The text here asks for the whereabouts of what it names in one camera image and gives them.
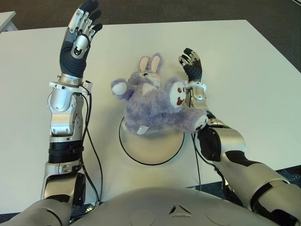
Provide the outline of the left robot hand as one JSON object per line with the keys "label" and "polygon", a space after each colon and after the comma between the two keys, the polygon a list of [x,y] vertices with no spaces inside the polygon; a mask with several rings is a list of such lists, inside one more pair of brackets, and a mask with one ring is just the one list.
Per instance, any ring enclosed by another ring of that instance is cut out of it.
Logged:
{"label": "left robot hand", "polygon": [[83,78],[91,41],[102,28],[102,24],[93,25],[101,16],[98,1],[87,0],[74,12],[60,50],[61,72],[73,77]]}

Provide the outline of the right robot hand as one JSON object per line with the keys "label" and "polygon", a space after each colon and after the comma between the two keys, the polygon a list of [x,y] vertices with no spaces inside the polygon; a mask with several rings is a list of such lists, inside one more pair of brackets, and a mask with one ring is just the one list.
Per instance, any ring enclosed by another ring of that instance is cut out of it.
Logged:
{"label": "right robot hand", "polygon": [[202,65],[198,54],[190,48],[186,48],[183,52],[184,54],[179,56],[178,61],[188,76],[188,81],[200,82],[202,78]]}

